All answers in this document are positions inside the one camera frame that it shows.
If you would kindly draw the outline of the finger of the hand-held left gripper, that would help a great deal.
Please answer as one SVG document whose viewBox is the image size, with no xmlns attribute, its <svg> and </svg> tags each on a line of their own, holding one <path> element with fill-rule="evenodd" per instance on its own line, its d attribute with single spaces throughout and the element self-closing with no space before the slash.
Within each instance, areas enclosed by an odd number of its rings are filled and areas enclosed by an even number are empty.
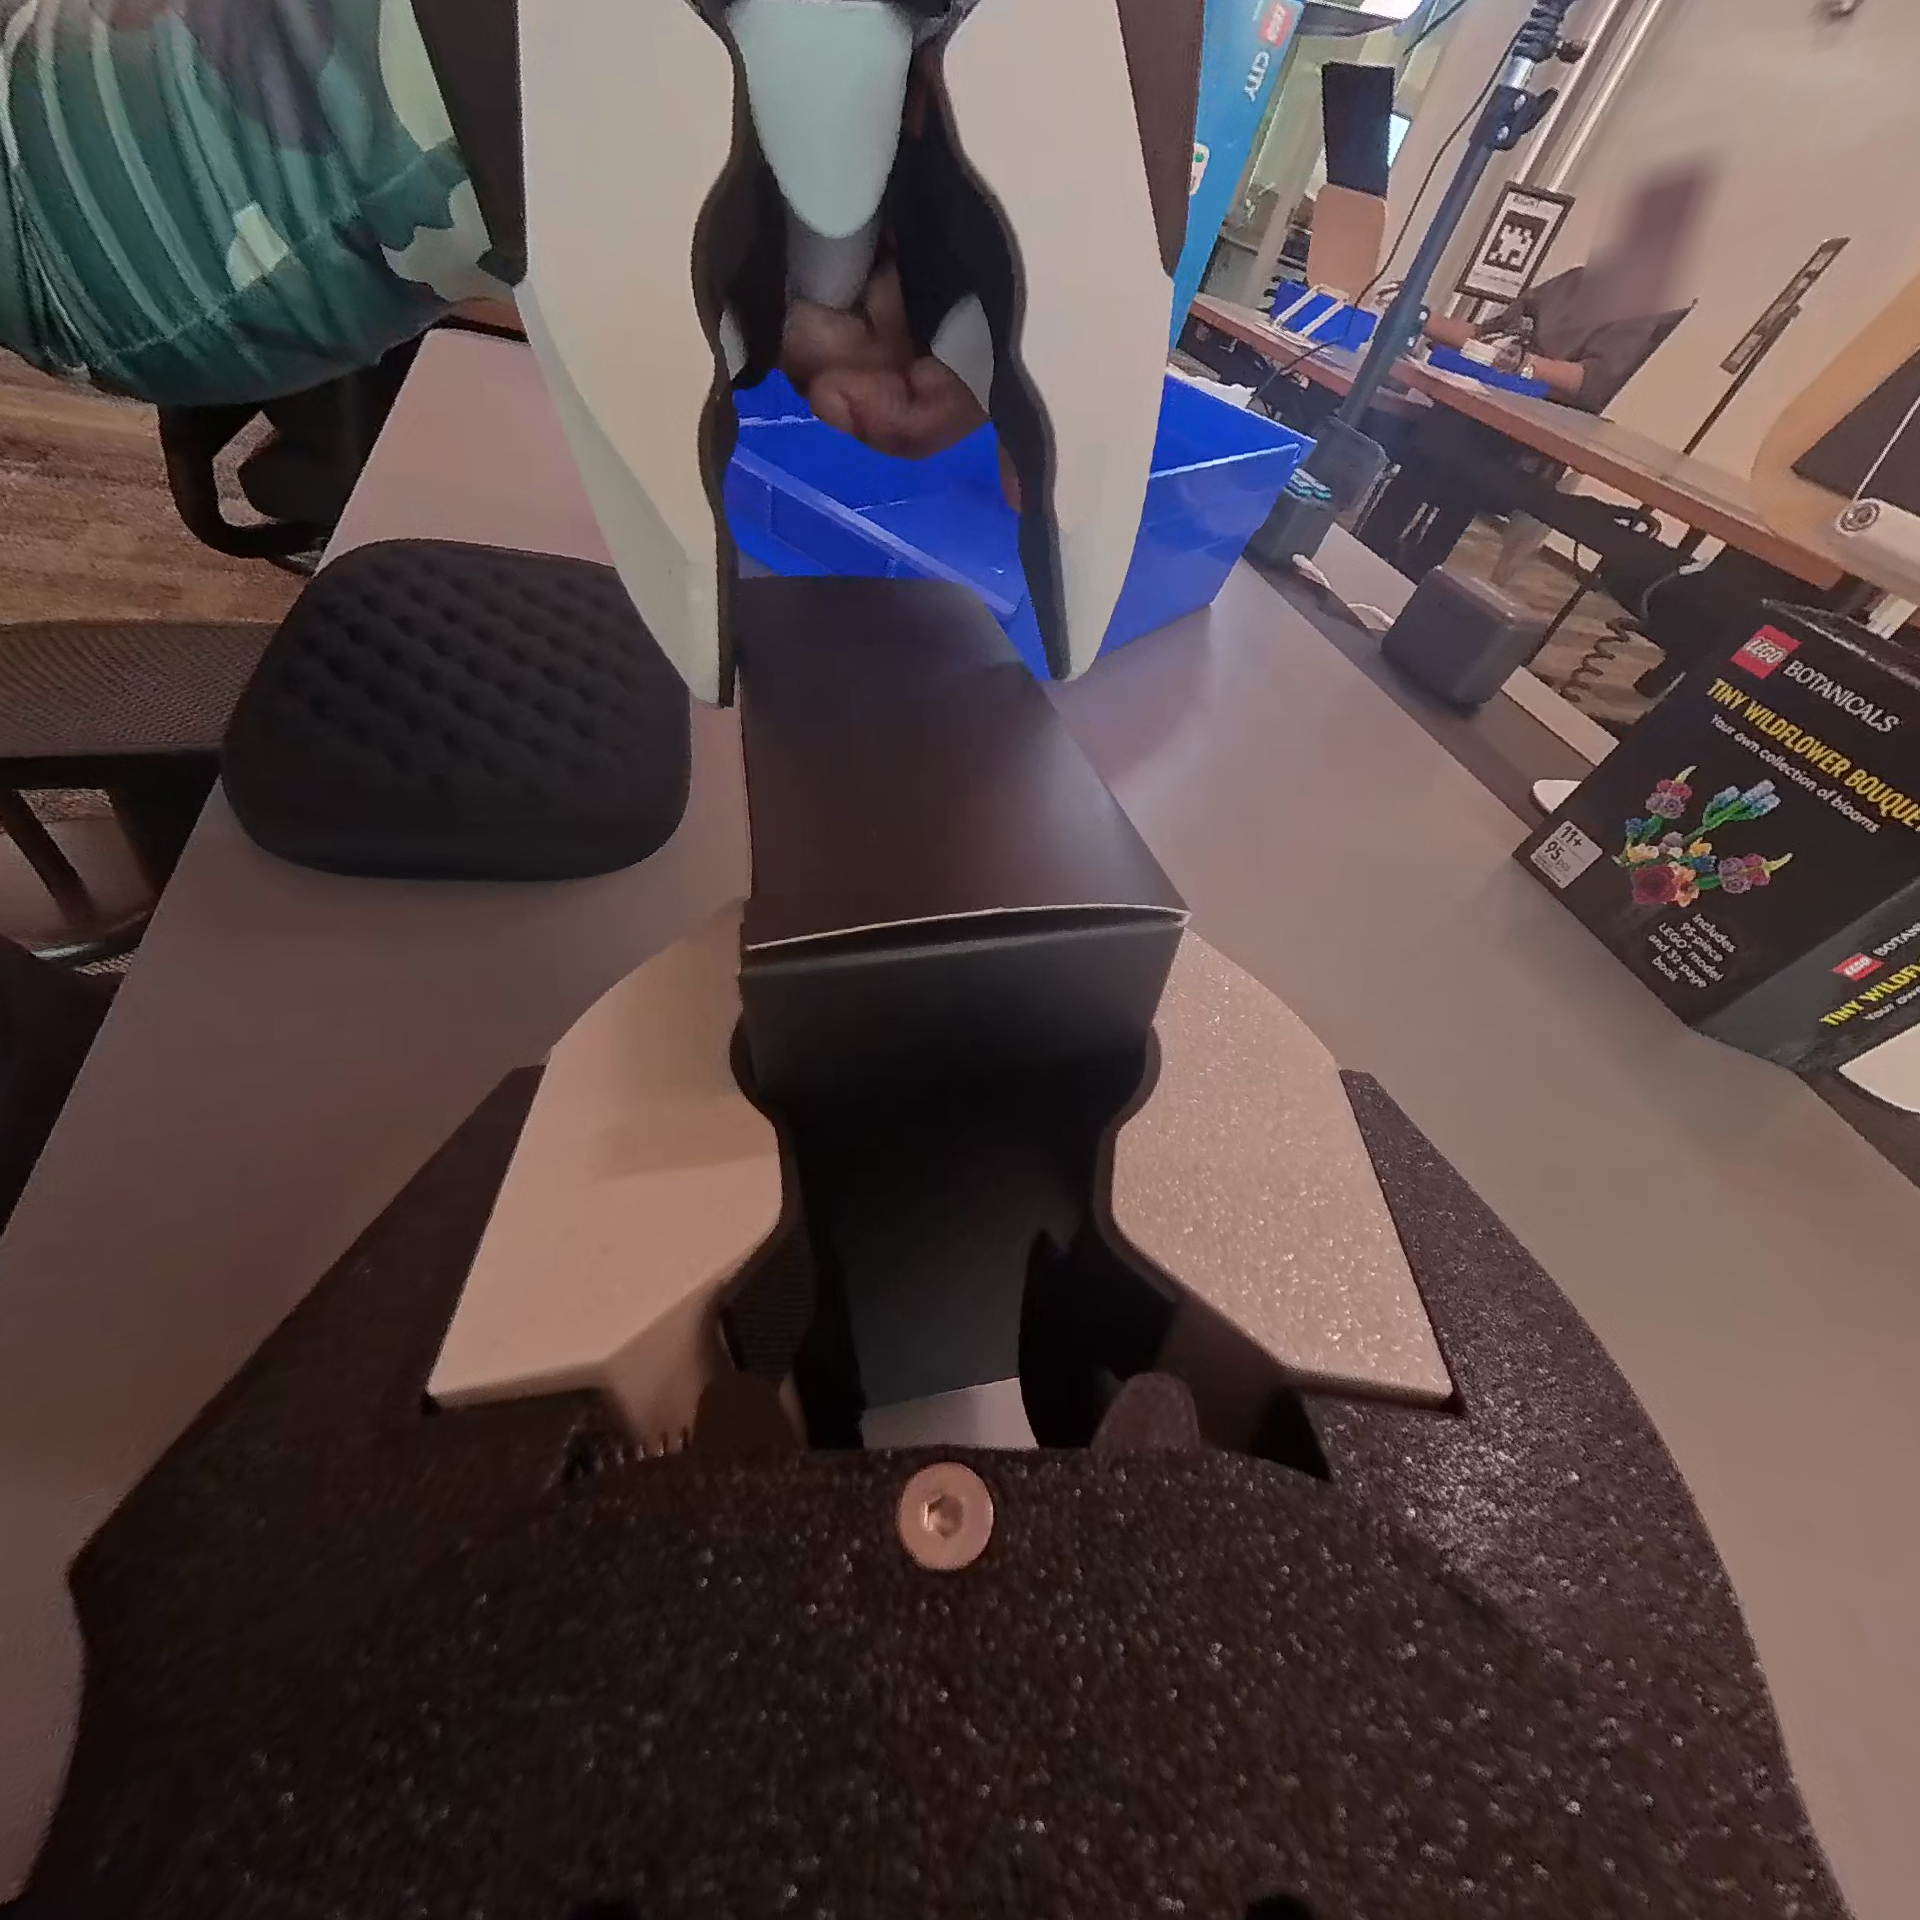
<svg viewBox="0 0 1920 1920">
<path fill-rule="evenodd" d="M 951 32 L 943 104 L 1013 287 L 993 418 L 1023 490 L 1048 672 L 1084 676 L 1137 550 L 1160 434 L 1171 274 L 1113 2 L 988 2 Z"/>
<path fill-rule="evenodd" d="M 693 700 L 732 704 L 698 227 L 733 157 L 732 54 L 683 2 L 519 4 L 519 316 L 609 558 Z"/>
</svg>

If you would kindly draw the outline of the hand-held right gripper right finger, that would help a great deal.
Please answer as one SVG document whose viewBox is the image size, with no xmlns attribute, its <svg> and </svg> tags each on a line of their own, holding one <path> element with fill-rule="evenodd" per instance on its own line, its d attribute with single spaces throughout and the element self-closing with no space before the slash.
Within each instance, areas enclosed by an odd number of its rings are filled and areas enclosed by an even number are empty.
<svg viewBox="0 0 1920 1920">
<path fill-rule="evenodd" d="M 1285 1388 L 1455 1396 L 1333 1053 L 1194 931 L 1099 1148 L 1096 1228 L 1120 1263 L 1096 1284 L 1120 1368 L 1187 1380 L 1209 1419 L 1258 1419 Z"/>
</svg>

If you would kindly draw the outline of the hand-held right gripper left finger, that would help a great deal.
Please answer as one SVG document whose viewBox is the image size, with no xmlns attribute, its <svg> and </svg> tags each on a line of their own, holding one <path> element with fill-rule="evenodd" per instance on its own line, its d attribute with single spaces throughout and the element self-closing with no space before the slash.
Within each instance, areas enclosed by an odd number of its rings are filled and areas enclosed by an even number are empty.
<svg viewBox="0 0 1920 1920">
<path fill-rule="evenodd" d="M 442 1408 L 591 1390 L 691 1419 L 722 1286 L 784 1211 L 777 1128 L 732 1064 L 739 909 L 615 983 L 551 1048 L 448 1322 Z"/>
</svg>

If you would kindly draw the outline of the blue plastic bin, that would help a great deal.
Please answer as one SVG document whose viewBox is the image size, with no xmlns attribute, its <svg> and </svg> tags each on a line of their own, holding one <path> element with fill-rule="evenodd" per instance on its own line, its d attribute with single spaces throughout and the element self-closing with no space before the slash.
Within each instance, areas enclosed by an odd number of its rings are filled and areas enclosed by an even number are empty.
<svg viewBox="0 0 1920 1920">
<path fill-rule="evenodd" d="M 1231 391 L 1167 373 L 1137 548 L 1101 654 L 1209 607 L 1307 450 Z M 993 426 L 899 460 L 817 418 L 773 373 L 736 394 L 724 506 L 740 558 L 773 573 L 969 588 L 1050 679 Z"/>
</svg>

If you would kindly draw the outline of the matte black box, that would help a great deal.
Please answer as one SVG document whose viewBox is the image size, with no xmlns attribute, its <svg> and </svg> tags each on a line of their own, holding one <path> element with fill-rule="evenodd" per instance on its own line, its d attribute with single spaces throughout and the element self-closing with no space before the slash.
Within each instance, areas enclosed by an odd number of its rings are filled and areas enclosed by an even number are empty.
<svg viewBox="0 0 1920 1920">
<path fill-rule="evenodd" d="M 1113 1228 L 1187 907 L 983 603 L 947 582 L 736 589 L 753 830 L 733 1070 L 784 1215 L 724 1288 L 813 1450 L 1016 1380 L 1084 1447 L 1172 1286 Z"/>
</svg>

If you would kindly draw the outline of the black glossy cardboard box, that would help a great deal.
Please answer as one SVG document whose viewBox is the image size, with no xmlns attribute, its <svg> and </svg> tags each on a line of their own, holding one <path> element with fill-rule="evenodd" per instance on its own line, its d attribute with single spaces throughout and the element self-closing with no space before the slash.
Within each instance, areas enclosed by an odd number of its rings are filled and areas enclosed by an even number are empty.
<svg viewBox="0 0 1920 1920">
<path fill-rule="evenodd" d="M 1676 1020 L 1793 1071 L 1917 1022 L 1916 650 L 1764 603 L 1515 862 Z"/>
</svg>

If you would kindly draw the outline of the person's left forearm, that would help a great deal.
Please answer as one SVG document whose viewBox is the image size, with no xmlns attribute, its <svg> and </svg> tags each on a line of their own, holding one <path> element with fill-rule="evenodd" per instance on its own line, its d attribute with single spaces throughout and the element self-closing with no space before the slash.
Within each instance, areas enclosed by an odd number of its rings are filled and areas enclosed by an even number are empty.
<svg viewBox="0 0 1920 1920">
<path fill-rule="evenodd" d="M 2 6 L 2 346 L 189 406 L 516 320 L 516 6 Z"/>
</svg>

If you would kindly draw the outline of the grey desk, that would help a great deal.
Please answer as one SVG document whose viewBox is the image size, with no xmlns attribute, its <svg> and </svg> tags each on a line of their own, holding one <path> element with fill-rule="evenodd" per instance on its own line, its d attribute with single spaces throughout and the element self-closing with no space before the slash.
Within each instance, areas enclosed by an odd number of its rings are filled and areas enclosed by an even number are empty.
<svg viewBox="0 0 1920 1920">
<path fill-rule="evenodd" d="M 1280 584 L 1050 695 L 1192 927 L 1376 1076 L 1658 1424 L 1855 1915 L 1916 1910 L 1916 1188 L 1689 1032 L 1524 877 L 1520 818 Z M 5 1893 L 73 1738 L 65 1573 L 512 1070 L 745 888 L 733 711 L 688 818 L 551 885 L 341 879 L 213 797 L 5 1238 Z"/>
</svg>

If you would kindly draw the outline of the person's left hand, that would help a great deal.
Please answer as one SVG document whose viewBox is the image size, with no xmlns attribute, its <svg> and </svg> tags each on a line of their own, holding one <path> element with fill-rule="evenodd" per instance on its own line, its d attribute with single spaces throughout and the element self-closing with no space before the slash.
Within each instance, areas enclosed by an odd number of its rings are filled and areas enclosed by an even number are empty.
<svg viewBox="0 0 1920 1920">
<path fill-rule="evenodd" d="M 921 350 L 891 250 L 850 307 L 787 300 L 777 368 L 817 418 L 899 460 L 924 461 L 989 420 L 962 376 Z"/>
</svg>

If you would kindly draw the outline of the blue printed carton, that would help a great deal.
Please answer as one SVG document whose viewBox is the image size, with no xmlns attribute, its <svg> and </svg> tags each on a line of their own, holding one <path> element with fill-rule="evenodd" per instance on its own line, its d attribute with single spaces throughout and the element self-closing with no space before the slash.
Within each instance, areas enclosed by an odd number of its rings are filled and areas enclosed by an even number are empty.
<svg viewBox="0 0 1920 1920">
<path fill-rule="evenodd" d="M 1184 245 L 1169 348 L 1179 342 L 1306 16 L 1301 2 L 1205 2 Z"/>
</svg>

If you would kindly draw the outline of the black light stand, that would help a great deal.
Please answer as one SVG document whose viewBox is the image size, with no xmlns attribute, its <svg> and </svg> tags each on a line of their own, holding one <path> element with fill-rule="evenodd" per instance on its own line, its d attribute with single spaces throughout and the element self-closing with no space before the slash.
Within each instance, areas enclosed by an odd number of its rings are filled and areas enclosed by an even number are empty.
<svg viewBox="0 0 1920 1920">
<path fill-rule="evenodd" d="M 1456 131 L 1464 146 L 1448 192 L 1423 232 L 1395 300 L 1367 342 L 1345 399 L 1322 423 L 1312 453 L 1288 482 L 1266 525 L 1251 541 L 1251 550 L 1259 559 L 1268 564 L 1311 559 L 1329 528 L 1375 491 L 1386 471 L 1386 450 L 1363 429 L 1364 416 L 1423 330 L 1433 271 L 1471 210 L 1492 157 L 1513 151 L 1552 107 L 1555 86 L 1536 82 L 1538 71 L 1549 61 L 1579 60 L 1579 54 L 1563 52 L 1572 8 L 1575 2 L 1540 2 L 1530 8 L 1497 72 L 1476 99 L 1473 119 L 1465 119 Z"/>
</svg>

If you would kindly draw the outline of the black white marker tag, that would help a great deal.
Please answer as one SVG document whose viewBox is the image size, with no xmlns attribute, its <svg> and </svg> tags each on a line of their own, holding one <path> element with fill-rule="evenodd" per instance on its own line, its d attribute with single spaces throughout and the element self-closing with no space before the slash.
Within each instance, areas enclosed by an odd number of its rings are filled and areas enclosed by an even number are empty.
<svg viewBox="0 0 1920 1920">
<path fill-rule="evenodd" d="M 1535 182 L 1506 181 L 1456 278 L 1456 294 L 1476 304 L 1513 304 L 1538 277 L 1575 199 Z"/>
</svg>

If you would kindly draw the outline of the black mesh cushion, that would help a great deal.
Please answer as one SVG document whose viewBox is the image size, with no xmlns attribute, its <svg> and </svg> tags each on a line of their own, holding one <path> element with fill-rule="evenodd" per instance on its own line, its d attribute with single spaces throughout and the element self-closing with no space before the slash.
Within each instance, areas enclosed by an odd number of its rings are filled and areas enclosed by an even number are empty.
<svg viewBox="0 0 1920 1920">
<path fill-rule="evenodd" d="M 586 879 L 657 854 L 691 696 L 612 566 L 363 543 L 309 578 L 223 744 L 265 852 L 372 879 Z"/>
</svg>

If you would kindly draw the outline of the person's dark clothing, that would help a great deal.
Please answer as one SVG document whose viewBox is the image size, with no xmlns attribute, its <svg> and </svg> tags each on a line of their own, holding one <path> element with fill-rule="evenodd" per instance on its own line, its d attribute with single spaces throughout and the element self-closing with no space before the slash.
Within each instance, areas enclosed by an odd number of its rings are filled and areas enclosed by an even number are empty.
<svg viewBox="0 0 1920 1920">
<path fill-rule="evenodd" d="M 2 1223 L 26 1190 L 117 994 L 2 942 Z"/>
</svg>

